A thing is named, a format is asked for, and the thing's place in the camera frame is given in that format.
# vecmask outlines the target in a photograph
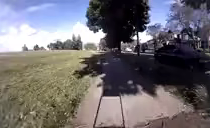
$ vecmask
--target parked car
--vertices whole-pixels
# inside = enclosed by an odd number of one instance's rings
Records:
[[[210,56],[189,46],[166,45],[158,49],[154,56],[155,60],[161,64],[193,70],[210,70]]]

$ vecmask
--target tree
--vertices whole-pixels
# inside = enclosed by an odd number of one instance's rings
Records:
[[[77,50],[82,50],[82,40],[80,35],[77,36],[76,43],[77,43]]]
[[[197,3],[192,4],[190,2],[193,3],[193,0],[182,0],[180,2],[176,0],[171,5],[167,27],[172,31],[187,34],[194,40],[194,43],[197,41],[197,37],[201,38],[205,48],[208,46],[210,35],[210,14],[205,4],[200,3],[198,6],[195,5]]]
[[[26,44],[24,44],[24,46],[22,47],[22,50],[23,51],[28,51],[28,48],[27,48]]]
[[[34,51],[40,50],[40,47],[38,46],[38,44],[36,44],[36,45],[33,47],[33,50],[34,50]]]
[[[156,50],[157,43],[158,43],[158,35],[161,32],[161,30],[162,30],[162,25],[158,23],[148,26],[147,34],[152,36],[154,39],[154,50]]]
[[[87,26],[106,33],[109,48],[121,50],[121,41],[130,42],[149,23],[147,0],[91,0],[86,12]]]
[[[86,50],[97,50],[95,43],[86,43],[84,47]]]
[[[193,7],[194,9],[200,9],[201,5],[206,4],[207,9],[210,10],[210,0],[181,0],[181,2]]]
[[[106,43],[106,40],[104,38],[100,39],[99,49],[101,51],[106,51],[106,49],[107,49],[107,43]]]
[[[44,51],[46,50],[43,46],[40,47],[40,50]]]

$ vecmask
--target sidewalk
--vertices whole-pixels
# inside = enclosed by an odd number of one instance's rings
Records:
[[[167,128],[174,115],[193,111],[110,53],[103,62],[103,73],[78,110],[75,122],[79,127],[162,128],[165,122]]]

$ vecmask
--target blue sky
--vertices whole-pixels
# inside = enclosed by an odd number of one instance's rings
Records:
[[[165,25],[171,0],[149,2],[151,24]],[[19,51],[24,44],[46,46],[73,33],[85,43],[98,42],[104,34],[94,34],[85,26],[88,4],[88,0],[0,0],[0,51]]]

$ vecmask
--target green grass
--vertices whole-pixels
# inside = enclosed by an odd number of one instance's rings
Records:
[[[0,54],[0,126],[63,127],[71,122],[90,76],[76,78],[87,51]]]

